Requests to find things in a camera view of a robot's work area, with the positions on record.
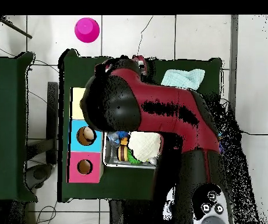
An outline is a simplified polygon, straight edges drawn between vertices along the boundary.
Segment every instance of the yellow block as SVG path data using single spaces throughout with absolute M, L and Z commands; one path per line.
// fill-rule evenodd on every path
M 72 102 L 72 119 L 84 120 L 83 113 L 80 108 L 80 101 L 83 97 L 85 89 L 79 87 L 73 88 L 73 102 Z

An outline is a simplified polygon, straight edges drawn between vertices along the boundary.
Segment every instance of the cloth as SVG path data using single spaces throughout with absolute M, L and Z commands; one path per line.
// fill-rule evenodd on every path
M 204 74 L 203 69 L 194 69 L 192 71 L 169 69 L 166 71 L 161 85 L 197 90 L 204 78 Z
M 160 134 L 153 132 L 131 132 L 129 149 L 137 160 L 146 162 L 149 158 L 158 156 L 161 146 Z

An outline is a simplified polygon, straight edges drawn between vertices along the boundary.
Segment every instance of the blue block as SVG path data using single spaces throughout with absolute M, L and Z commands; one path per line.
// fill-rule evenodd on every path
M 77 132 L 81 127 L 88 126 L 84 120 L 72 120 L 72 131 L 71 131 L 71 150 L 77 152 L 101 152 L 102 150 L 102 132 L 96 131 L 97 138 L 93 144 L 89 146 L 81 145 L 77 141 Z

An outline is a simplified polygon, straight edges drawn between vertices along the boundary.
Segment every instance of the circular hole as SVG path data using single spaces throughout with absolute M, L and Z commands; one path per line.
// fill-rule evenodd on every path
M 81 174 L 90 174 L 93 170 L 93 164 L 89 160 L 81 160 L 77 164 L 77 169 Z
M 81 127 L 77 134 L 77 141 L 83 146 L 89 146 L 94 143 L 97 138 L 96 132 L 90 127 Z

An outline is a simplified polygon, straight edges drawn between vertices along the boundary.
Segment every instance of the metal tray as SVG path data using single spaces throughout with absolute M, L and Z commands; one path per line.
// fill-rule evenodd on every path
M 140 164 L 131 164 L 130 162 L 122 162 L 117 158 L 117 148 L 110 144 L 107 133 L 104 133 L 103 139 L 103 163 L 108 167 L 130 167 L 133 169 L 155 169 L 156 166 L 150 162 Z

